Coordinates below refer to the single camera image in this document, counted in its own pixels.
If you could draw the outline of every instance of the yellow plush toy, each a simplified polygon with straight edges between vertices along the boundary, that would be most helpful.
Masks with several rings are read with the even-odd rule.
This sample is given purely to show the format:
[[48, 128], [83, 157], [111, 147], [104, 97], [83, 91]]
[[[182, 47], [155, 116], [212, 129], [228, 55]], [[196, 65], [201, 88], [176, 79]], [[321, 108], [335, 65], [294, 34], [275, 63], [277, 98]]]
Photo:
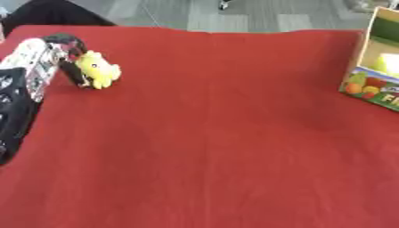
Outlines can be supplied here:
[[110, 65], [102, 58], [100, 53], [93, 51], [81, 55], [75, 61], [75, 64], [87, 77], [93, 80], [93, 87], [96, 89], [109, 87], [112, 81], [117, 80], [121, 75], [118, 65]]

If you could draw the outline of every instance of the red fabric surface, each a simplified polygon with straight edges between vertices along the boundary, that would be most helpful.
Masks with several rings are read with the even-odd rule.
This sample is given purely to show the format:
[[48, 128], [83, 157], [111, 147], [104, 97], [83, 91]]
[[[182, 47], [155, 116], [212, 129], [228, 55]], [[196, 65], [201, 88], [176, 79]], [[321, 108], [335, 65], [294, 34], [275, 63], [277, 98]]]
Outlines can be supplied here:
[[23, 27], [0, 53], [55, 31], [123, 75], [56, 78], [0, 169], [1, 227], [399, 226], [399, 116], [338, 92], [357, 32]]

